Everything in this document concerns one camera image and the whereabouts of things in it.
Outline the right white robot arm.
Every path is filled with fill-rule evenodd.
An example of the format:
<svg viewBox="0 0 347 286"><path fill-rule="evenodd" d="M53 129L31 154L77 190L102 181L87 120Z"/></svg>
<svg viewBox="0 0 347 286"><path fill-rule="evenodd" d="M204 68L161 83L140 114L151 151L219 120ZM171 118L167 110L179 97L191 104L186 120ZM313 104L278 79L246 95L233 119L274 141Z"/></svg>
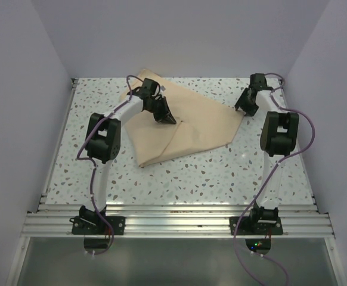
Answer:
<svg viewBox="0 0 347 286"><path fill-rule="evenodd" d="M267 84L263 73L250 75L249 86L245 88L235 104L236 110L252 117L258 110L266 111L266 117L260 136L259 145L264 152L264 168L260 194L253 203L248 217L243 217L239 229L251 230L261 234L279 224L278 192L282 167L274 167L271 159L285 158L295 149L298 135L299 115L294 112L284 113L270 98L273 87Z"/></svg>

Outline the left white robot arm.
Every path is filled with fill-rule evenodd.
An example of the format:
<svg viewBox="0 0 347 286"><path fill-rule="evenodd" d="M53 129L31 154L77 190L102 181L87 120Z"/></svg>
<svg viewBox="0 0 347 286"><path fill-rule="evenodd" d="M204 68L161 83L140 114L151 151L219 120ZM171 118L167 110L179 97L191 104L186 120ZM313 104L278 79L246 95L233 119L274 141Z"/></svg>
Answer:
<svg viewBox="0 0 347 286"><path fill-rule="evenodd" d="M147 111L153 115L155 122L163 125L175 125L167 99L162 95L161 85L153 79L140 79L140 86L131 88L129 79L126 83L129 88L124 100L115 106L112 111L100 114L93 113L89 118L86 138L78 151L77 160L89 160L94 165L89 183L90 203L85 208L93 214L86 219L85 226L93 234L102 233L107 226L104 217L106 210L107 178L111 162L120 151L121 129L137 114Z"/></svg>

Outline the beige cloth mat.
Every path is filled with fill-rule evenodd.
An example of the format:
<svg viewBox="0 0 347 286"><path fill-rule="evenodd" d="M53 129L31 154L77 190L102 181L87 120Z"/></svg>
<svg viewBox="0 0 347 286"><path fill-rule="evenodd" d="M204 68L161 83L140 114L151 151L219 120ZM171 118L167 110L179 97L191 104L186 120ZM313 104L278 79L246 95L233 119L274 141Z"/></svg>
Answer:
<svg viewBox="0 0 347 286"><path fill-rule="evenodd" d="M163 94L176 120L174 125L159 124L151 113L143 111L125 124L140 167L211 150L233 141L243 120L242 112L147 69L138 77L153 79L165 87Z"/></svg>

